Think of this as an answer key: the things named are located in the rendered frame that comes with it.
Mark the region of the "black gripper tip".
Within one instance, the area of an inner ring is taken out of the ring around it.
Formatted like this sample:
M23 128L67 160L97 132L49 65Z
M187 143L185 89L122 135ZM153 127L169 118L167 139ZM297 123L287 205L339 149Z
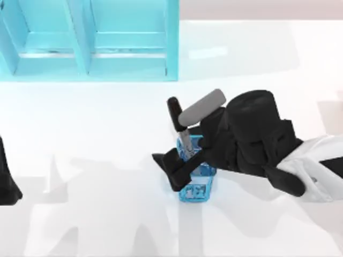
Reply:
M6 159L0 136L0 206L13 206L23 198L23 193L14 181Z

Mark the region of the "blue openwork box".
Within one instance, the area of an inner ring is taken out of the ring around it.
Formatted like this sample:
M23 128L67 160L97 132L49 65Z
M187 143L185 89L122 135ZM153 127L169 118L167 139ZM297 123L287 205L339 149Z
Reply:
M195 153L201 150L201 147L198 146L198 141L202 137L202 135L190 135ZM177 139L176 148L180 158L187 161L188 157L180 138ZM202 163L191 173L191 182L178 193L179 200L183 202L206 202L210 198L212 182L216 174L216 168L208 165L206 162Z

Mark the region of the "light blue rack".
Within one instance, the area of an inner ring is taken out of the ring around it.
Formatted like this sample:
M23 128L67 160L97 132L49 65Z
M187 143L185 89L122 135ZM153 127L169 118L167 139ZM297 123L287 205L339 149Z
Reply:
M0 0L0 81L176 81L180 0Z

